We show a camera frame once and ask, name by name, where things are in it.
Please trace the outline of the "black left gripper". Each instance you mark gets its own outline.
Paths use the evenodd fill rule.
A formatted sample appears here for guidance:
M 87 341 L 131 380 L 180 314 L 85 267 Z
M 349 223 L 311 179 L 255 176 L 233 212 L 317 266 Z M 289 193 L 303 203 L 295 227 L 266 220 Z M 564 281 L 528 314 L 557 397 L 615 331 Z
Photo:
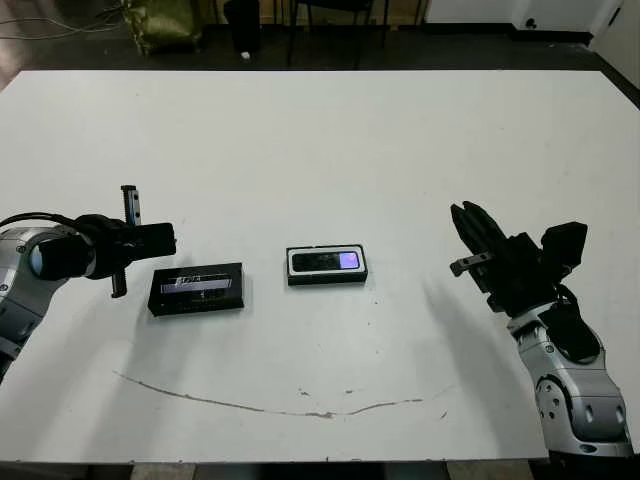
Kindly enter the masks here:
M 139 192 L 135 185 L 122 185 L 124 219 L 109 218 L 101 214 L 82 216 L 82 234 L 92 247 L 93 259 L 87 267 L 86 277 L 91 280 L 111 278 L 112 298 L 127 293 L 125 268 L 131 258 L 125 252 L 130 247 L 128 235 L 139 226 Z

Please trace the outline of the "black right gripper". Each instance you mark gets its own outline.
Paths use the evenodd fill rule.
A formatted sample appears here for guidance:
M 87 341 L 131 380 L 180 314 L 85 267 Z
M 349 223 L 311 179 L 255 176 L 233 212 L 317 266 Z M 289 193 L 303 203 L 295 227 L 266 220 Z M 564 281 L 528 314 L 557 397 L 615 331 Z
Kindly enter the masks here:
M 455 277 L 468 272 L 488 295 L 494 313 L 519 316 L 558 298 L 541 265 L 542 250 L 527 233 L 506 238 L 496 221 L 479 205 L 464 201 L 450 207 L 454 227 L 471 256 L 450 264 Z

